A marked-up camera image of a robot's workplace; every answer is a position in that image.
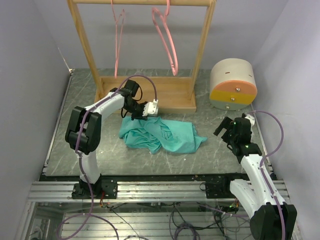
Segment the teal t shirt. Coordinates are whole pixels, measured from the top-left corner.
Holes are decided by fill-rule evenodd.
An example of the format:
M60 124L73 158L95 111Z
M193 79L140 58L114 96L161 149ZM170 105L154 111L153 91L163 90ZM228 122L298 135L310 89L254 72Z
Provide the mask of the teal t shirt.
M149 117L147 120L125 117L118 134L127 147L149 149L156 154L161 148L176 154L190 154L197 151L207 137L199 136L191 122Z

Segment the thin pink wire hanger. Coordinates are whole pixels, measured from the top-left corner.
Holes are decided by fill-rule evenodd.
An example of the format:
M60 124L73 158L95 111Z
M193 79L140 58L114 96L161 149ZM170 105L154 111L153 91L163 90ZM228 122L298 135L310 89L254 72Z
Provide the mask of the thin pink wire hanger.
M125 21L125 10L122 9L120 14L116 16L116 11L114 8L113 0L110 1L113 19L115 23L115 64L114 64L114 78L118 77L118 67L120 58L120 49L123 35L123 27Z

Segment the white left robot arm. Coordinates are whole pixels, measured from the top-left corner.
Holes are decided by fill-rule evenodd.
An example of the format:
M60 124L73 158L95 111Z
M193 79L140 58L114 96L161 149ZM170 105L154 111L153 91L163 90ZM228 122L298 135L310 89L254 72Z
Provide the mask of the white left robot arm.
M128 79L124 87L113 88L96 103L76 106L70 115L65 141L78 157L80 168L79 190L76 195L98 198L102 193L102 175L98 168L96 150L101 141L103 121L118 110L131 114L131 119L146 120L146 101L139 103L135 96L140 85Z

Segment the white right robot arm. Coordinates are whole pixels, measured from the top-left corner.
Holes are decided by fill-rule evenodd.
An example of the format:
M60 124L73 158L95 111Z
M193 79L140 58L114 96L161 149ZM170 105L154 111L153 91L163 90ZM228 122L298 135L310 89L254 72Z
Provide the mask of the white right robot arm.
M252 142L254 124L254 117L244 114L234 119L225 117L215 129L215 136L225 130L221 138L249 178L224 182L220 192L226 198L235 196L240 201L249 217L251 235L255 240L289 240L297 210L294 205L286 203L264 166L263 154Z

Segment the round drawer cabinet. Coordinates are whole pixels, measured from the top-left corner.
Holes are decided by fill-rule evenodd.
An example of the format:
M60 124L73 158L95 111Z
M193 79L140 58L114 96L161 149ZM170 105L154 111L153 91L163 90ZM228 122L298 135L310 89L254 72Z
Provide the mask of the round drawer cabinet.
M249 106L258 93L251 63L240 58L217 62L210 72L209 87L210 104L227 111Z

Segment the wooden clothes rack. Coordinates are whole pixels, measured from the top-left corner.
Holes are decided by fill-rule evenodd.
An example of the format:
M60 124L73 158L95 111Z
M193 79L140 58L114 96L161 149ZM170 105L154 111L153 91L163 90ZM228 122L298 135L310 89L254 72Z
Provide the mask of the wooden clothes rack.
M168 30L167 16L171 6L206 7L204 23L196 54L192 75L189 77L178 76L178 59L175 52L171 66L173 76L153 76L152 83L148 83L143 77L136 77L136 81L142 87L142 100L159 99L159 112L166 114L195 113L196 96L195 83L202 62L207 36L211 27L213 13L216 6L214 0L69 0L67 2L70 14L78 33L88 66L91 70L96 85L95 101L98 102L117 84L126 79L125 76L100 76L91 47L87 38L85 27L78 8L79 4L104 4L104 5L150 5L152 15L158 15L163 22L164 29Z

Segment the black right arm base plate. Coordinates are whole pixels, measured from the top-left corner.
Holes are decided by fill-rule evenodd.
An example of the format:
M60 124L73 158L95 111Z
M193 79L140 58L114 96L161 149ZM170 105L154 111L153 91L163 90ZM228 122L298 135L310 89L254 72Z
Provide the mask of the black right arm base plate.
M205 193L207 199L234 199L235 195L230 190L231 180L219 178L209 182L203 182L199 189Z

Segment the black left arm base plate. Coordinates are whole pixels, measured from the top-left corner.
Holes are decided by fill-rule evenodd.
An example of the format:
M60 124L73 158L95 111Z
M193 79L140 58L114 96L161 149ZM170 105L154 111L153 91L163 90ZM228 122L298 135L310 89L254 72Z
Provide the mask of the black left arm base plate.
M90 184L94 199L116 199L118 194L118 185L116 182L110 179L98 180L95 184ZM71 198L74 200L86 200L91 199L91 192L89 184L79 180L73 186Z

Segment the aluminium rail frame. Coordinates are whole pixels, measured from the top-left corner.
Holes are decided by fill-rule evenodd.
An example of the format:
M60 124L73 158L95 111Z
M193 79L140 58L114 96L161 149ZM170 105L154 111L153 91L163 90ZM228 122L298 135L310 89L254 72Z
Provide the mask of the aluminium rail frame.
M148 83L153 82L152 77L171 77L161 69L123 70L120 76L134 81L142 77ZM161 149L152 154L147 148L127 147L119 138L123 119L116 111L102 122L96 160L102 180L117 183L117 197L94 199L91 194L91 199L72 199L81 171L65 135L72 110L95 104L96 94L92 73L87 68L72 70L44 173L31 185L18 239L32 238L34 220L40 218L45 240L213 240L221 238L216 213L229 224L232 239L238 237L236 230L243 239L253 238L250 218L236 197L207 199L199 188L201 183L224 178L249 180L222 140L225 130L218 136L214 131L225 117L256 116L251 106L239 111L211 107L209 81L210 71L201 70L194 88L195 113L158 111L162 119L193 123L197 134L207 138L196 152L179 154ZM261 139L256 118L251 131L251 141L259 146L265 161L264 142L256 143Z

